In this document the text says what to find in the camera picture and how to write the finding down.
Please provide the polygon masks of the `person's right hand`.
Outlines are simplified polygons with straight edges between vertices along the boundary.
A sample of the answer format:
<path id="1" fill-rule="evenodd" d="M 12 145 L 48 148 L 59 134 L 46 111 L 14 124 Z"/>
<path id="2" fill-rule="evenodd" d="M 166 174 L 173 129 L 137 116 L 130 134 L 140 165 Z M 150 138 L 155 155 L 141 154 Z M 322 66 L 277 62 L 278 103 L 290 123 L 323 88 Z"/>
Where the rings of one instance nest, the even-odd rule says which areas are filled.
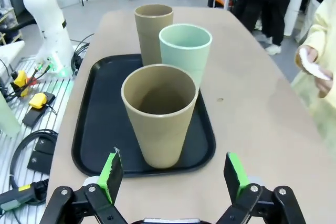
<path id="1" fill-rule="evenodd" d="M 298 50 L 297 50 L 297 53 L 296 53 L 296 56 L 295 56 L 295 63 L 296 65 L 305 73 L 307 74 L 310 74 L 306 68 L 302 65 L 302 61 L 301 61 L 301 58 L 300 58 L 300 51 L 301 50 L 305 50 L 307 52 L 307 60 L 310 62 L 310 63 L 315 63 L 316 62 L 316 59 L 318 57 L 318 52 L 316 49 L 310 47 L 310 46 L 307 46 L 307 45 L 301 45 Z"/>

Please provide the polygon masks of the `person's left hand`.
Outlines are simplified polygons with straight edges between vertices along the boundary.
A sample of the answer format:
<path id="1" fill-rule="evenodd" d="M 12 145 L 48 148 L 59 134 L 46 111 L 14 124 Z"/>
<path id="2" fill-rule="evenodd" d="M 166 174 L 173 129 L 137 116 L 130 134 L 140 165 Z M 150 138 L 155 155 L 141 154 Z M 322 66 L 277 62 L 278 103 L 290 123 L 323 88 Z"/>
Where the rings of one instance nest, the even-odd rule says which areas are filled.
<path id="1" fill-rule="evenodd" d="M 324 68 L 321 68 L 320 71 L 329 78 L 329 80 L 322 80 L 317 77 L 314 78 L 315 85 L 319 90 L 318 97 L 324 98 L 333 86 L 333 73 L 330 70 Z"/>

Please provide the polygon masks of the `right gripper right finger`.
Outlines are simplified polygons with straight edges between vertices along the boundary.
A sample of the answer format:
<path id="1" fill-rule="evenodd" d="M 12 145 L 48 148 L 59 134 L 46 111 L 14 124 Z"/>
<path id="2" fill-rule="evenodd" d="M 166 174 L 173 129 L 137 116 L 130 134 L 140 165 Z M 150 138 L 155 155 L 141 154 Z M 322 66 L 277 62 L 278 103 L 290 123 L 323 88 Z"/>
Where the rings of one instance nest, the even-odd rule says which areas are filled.
<path id="1" fill-rule="evenodd" d="M 251 217 L 264 223 L 306 223 L 293 190 L 288 186 L 269 190 L 250 182 L 236 153 L 226 154 L 224 178 L 232 204 L 218 223 L 248 223 Z"/>

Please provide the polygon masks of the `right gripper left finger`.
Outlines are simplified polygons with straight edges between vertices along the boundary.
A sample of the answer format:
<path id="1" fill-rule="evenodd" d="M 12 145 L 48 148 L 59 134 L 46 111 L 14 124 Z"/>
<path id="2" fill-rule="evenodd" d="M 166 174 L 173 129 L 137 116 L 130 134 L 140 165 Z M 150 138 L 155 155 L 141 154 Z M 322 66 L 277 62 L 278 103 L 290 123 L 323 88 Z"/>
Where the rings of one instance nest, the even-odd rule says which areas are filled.
<path id="1" fill-rule="evenodd" d="M 111 153 L 95 183 L 74 191 L 57 187 L 45 209 L 45 223 L 82 223 L 95 217 L 98 223 L 127 223 L 115 206 L 123 179 L 120 151 Z"/>

